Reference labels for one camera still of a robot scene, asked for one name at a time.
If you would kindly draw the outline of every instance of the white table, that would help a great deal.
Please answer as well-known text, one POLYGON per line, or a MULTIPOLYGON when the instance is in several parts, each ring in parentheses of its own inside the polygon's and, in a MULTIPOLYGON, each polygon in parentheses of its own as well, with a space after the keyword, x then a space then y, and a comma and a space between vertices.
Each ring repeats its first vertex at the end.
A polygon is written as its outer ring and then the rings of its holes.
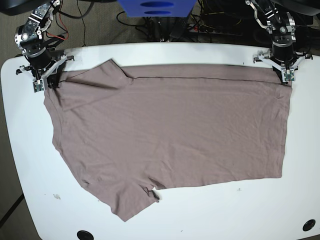
MULTIPOLYGON (((207 43, 138 43, 68 50, 84 70, 108 59, 120 66, 253 63, 257 47, 207 43)), ((1 71, 6 122, 22 190, 39 236, 77 240, 86 230, 95 240, 296 240, 320 234, 320 57, 296 72, 287 124, 282 178, 244 180, 159 190, 162 200, 128 222, 76 182, 52 145, 53 126, 34 93, 32 78, 16 75, 24 57, 1 71), (302 230, 315 219, 313 229, 302 230)))

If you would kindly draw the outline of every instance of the shirt sleeve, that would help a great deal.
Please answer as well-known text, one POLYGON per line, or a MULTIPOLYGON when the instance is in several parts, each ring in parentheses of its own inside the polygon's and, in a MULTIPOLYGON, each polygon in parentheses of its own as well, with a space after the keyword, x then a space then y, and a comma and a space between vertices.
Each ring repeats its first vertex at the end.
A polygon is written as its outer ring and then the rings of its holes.
POLYGON ((129 179, 120 179, 116 182, 114 180, 112 182, 86 180, 81 183, 85 190, 108 204, 112 213, 119 216, 124 222, 151 204, 159 202, 159 197, 152 190, 153 186, 144 185, 129 179))
POLYGON ((63 111, 81 107, 118 94, 133 82, 112 60, 79 74, 64 72, 55 89, 63 111))

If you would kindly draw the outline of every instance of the red wire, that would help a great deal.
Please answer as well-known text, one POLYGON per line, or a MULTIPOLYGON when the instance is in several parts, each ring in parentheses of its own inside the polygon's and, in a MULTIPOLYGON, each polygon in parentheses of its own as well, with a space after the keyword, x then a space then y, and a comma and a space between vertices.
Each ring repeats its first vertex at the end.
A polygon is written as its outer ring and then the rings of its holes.
POLYGON ((59 37, 59 36, 53 35, 53 34, 51 34, 49 32, 46 32, 46 33, 51 37, 55 37, 55 38, 62 39, 62 40, 67 40, 69 38, 69 34, 67 35, 66 38, 63 38, 63 37, 59 37))
POLYGON ((47 34, 48 34, 49 36, 56 37, 56 38, 58 38, 58 39, 67 40, 67 39, 69 38, 69 32, 68 32, 68 29, 67 29, 66 25, 62 22, 61 13, 59 13, 59 19, 60 19, 60 23, 64 26, 64 29, 65 29, 65 31, 66 31, 66 38, 62 38, 62 37, 53 35, 53 34, 48 33, 48 32, 47 32, 47 34))

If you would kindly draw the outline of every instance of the t-shirt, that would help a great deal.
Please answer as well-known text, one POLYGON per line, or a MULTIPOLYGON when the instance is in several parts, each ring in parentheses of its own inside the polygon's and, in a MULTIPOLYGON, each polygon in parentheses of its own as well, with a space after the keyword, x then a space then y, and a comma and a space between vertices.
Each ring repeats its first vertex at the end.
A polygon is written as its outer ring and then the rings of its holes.
POLYGON ((154 187, 280 178, 291 92, 267 68, 109 60, 65 72, 44 104, 76 180, 127 221, 154 187))

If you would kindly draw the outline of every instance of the metal bracket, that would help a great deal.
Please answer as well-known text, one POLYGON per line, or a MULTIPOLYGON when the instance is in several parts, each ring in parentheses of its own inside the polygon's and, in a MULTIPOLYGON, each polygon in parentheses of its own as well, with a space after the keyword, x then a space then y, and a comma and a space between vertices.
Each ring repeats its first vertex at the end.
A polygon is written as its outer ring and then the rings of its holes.
POLYGON ((39 92, 39 91, 45 91, 47 90, 49 87, 48 84, 48 77, 51 74, 56 74, 57 73, 57 69, 59 66, 61 66, 62 64, 64 64, 66 61, 70 61, 70 60, 74 60, 74 56, 67 56, 67 55, 62 55, 59 61, 56 61, 42 76, 39 80, 37 79, 33 79, 32 83, 33 83, 33 89, 34 92, 39 92))
POLYGON ((256 20, 256 22, 260 25, 261 28, 263 29, 267 29, 268 26, 263 25, 263 23, 260 21, 260 19, 258 18, 258 9, 256 8, 256 6, 253 4, 252 1, 250 0, 246 0, 245 4, 248 6, 251 6, 251 8, 254 10, 254 19, 256 20))
POLYGON ((289 68, 286 68, 284 64, 279 65, 278 63, 272 61, 271 59, 271 52, 260 53, 258 56, 253 58, 253 63, 256 62, 264 62, 268 65, 273 66, 277 70, 281 72, 281 81, 282 83, 294 82, 296 80, 296 70, 298 70, 298 66, 302 63, 305 59, 313 59, 311 54, 306 54, 305 56, 299 57, 295 63, 293 63, 289 68))

